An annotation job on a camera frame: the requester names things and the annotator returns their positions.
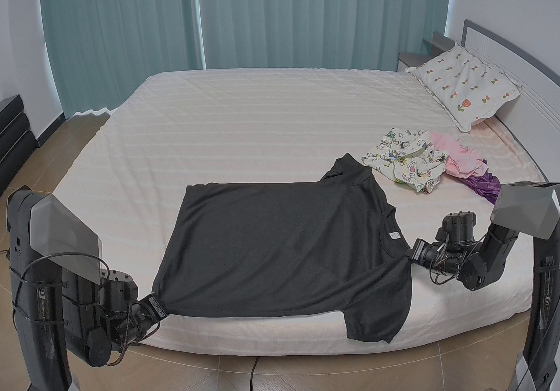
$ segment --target pink cloth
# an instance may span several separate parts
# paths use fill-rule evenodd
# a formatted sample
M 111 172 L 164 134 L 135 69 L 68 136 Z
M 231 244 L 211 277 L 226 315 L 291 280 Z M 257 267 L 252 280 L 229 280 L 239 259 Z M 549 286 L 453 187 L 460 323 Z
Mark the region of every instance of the pink cloth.
M 448 154 L 445 161 L 445 173 L 454 177 L 467 178 L 471 176 L 481 177 L 488 170 L 488 166 L 482 162 L 482 155 L 470 148 L 461 145 L 451 135 L 441 135 L 430 131 L 433 149 L 445 151 Z

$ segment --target white headboard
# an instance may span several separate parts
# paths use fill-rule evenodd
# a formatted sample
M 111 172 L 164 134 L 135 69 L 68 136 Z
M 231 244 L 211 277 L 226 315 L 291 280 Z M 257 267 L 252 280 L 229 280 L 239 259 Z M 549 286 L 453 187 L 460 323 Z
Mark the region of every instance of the white headboard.
M 560 76 L 526 51 L 469 20 L 461 45 L 522 83 L 521 96 L 496 117 L 527 151 L 549 181 L 560 181 Z

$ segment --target curtain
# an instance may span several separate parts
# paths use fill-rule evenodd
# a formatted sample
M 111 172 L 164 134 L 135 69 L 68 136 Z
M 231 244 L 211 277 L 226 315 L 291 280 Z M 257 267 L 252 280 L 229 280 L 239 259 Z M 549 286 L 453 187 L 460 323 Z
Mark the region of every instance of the curtain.
M 200 0 L 208 68 L 395 70 L 443 32 L 448 0 Z
M 202 67 L 192 0 L 40 0 L 60 102 L 113 109 L 150 75 Z

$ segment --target mattress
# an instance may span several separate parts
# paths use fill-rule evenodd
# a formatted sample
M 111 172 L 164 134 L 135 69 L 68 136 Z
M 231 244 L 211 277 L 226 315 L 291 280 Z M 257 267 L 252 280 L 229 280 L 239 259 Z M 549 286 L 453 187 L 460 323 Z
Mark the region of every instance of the mattress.
M 404 72 L 228 69 L 148 78 L 98 131 L 54 194 L 102 240 L 111 268 L 131 274 L 140 296 L 172 234 L 185 188 L 209 182 L 317 181 L 349 152 L 360 159 L 389 129 L 461 135 L 502 183 L 540 180 L 539 171 L 496 119 L 459 133 L 445 111 Z M 430 194 L 376 171 L 409 245 L 433 241 L 444 215 L 473 211 L 475 236 L 492 205 L 443 175 Z M 423 345 L 507 319 L 530 307 L 532 240 L 521 234 L 499 282 L 470 292 L 430 282 L 412 266 L 412 304 L 389 344 L 346 338 L 343 314 L 271 318 L 170 315 L 146 342 L 218 355 L 368 353 Z

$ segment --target pillow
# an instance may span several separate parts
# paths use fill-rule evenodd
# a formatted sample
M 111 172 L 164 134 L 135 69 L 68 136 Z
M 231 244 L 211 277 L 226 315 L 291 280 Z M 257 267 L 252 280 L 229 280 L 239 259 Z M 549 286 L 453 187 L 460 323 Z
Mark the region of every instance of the pillow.
M 420 80 L 463 132 L 519 96 L 518 86 L 500 69 L 460 45 L 407 72 Z

